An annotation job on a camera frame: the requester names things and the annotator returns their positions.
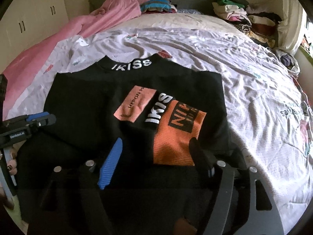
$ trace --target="pink bedding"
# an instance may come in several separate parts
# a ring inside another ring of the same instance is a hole
[[[72,19],[58,33],[20,53],[3,72],[8,81],[3,119],[17,98],[32,83],[59,41],[73,35],[86,38],[140,15],[137,0],[106,0],[101,8],[90,15]]]

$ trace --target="bed sheet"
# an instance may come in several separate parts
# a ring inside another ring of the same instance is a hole
[[[7,94],[3,105],[3,118],[16,99],[34,80],[35,75],[48,59],[60,40],[75,34],[89,37],[141,15],[137,0],[106,0],[90,15],[71,19],[60,31],[20,53],[4,70],[7,78]]]
[[[213,17],[182,15],[190,22],[177,20],[177,26],[188,29],[167,28],[173,23],[166,22],[166,16],[129,21],[130,27],[146,27],[140,19],[154,18],[149,28],[126,28],[123,23],[86,39],[74,36],[59,42],[7,118],[43,111],[57,72],[83,70],[105,55],[129,62],[165,50],[184,67],[222,75],[232,140],[247,165],[256,166],[270,186],[287,234],[312,198],[313,161],[308,152],[313,120],[305,94],[272,52],[233,26]]]

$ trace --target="white bed sheet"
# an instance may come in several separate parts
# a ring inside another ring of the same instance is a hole
[[[105,55],[130,62],[161,50],[184,67],[222,75],[232,139],[247,165],[256,166],[272,189],[287,234],[312,198],[306,143],[311,139],[305,126],[307,122],[312,126],[311,109],[275,55],[223,20],[144,15],[84,40],[80,36],[63,40],[7,118],[42,112],[57,72],[83,70]]]

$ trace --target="metal bolt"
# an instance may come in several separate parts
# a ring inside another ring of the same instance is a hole
[[[91,167],[94,165],[94,161],[93,160],[89,160],[85,163],[86,166]]]
[[[60,172],[62,170],[61,166],[57,166],[53,169],[54,172]]]
[[[253,172],[253,173],[258,172],[258,169],[257,169],[256,167],[253,167],[253,166],[251,166],[251,167],[249,168],[249,170],[250,170],[251,172]]]
[[[216,164],[217,164],[219,167],[225,167],[225,166],[226,166],[226,162],[224,162],[224,161],[217,161]]]

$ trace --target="white cabinet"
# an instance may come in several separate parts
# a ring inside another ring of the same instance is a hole
[[[13,0],[0,21],[0,70],[68,22],[64,0]]]
[[[47,37],[55,34],[68,22],[64,0],[34,0],[34,3],[38,6],[38,17],[44,25],[41,34]]]

